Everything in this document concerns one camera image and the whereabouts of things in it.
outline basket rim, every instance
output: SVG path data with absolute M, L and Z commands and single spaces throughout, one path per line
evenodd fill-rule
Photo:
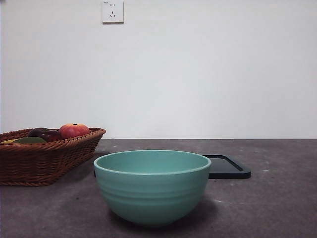
M 17 133 L 17 132 L 18 133 L 19 132 L 27 132 L 29 130 L 32 130 L 32 128 L 10 131 L 10 132 L 6 132 L 6 133 L 2 133 L 2 134 L 0 134 L 0 136 L 10 135 L 12 133 Z M 71 137 L 71 138 L 64 139 L 64 140 L 58 140 L 58 141 L 52 141 L 52 142 L 46 142 L 46 143 L 33 143 L 33 144 L 31 144 L 31 143 L 26 143 L 26 144 L 0 143 L 0 151 L 2 149 L 12 150 L 13 148 L 14 149 L 27 148 L 28 150 L 33 150 L 33 149 L 34 150 L 38 150 L 38 149 L 40 149 L 40 150 L 46 149 L 47 150 L 47 149 L 61 148 L 61 147 L 65 147 L 65 146 L 75 146 L 79 143 L 93 140 L 93 139 L 100 137 L 106 133 L 105 129 L 98 128 L 98 127 L 89 127 L 89 130 L 91 132 L 88 134 L 85 134 L 85 135 L 80 135 L 80 136 Z

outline table surface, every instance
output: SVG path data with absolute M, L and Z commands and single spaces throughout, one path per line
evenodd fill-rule
M 93 173 L 97 157 L 169 149 L 231 156 L 248 179 L 210 179 L 198 206 L 162 228 L 109 210 Z M 317 237 L 317 140 L 102 139 L 94 157 L 45 187 L 0 186 L 1 238 Z

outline bowl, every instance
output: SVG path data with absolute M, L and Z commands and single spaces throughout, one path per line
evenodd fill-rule
M 173 150 L 112 153 L 94 161 L 108 207 L 135 224 L 160 227 L 191 212 L 201 200 L 211 161 Z

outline red apple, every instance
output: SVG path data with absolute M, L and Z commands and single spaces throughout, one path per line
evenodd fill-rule
M 44 139 L 46 142 L 63 140 L 60 133 L 57 130 L 47 129 L 44 127 L 38 127 L 30 130 L 28 137 L 39 137 Z
M 90 133 L 90 130 L 88 127 L 86 127 L 84 124 L 65 124 L 61 126 L 61 128 L 58 130 L 61 134 L 61 137 L 63 139 L 68 139 L 71 137 L 76 137 L 79 135 L 85 135 Z

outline tray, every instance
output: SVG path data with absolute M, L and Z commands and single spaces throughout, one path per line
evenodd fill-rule
M 209 179 L 248 179 L 251 170 L 225 155 L 204 155 L 211 160 Z

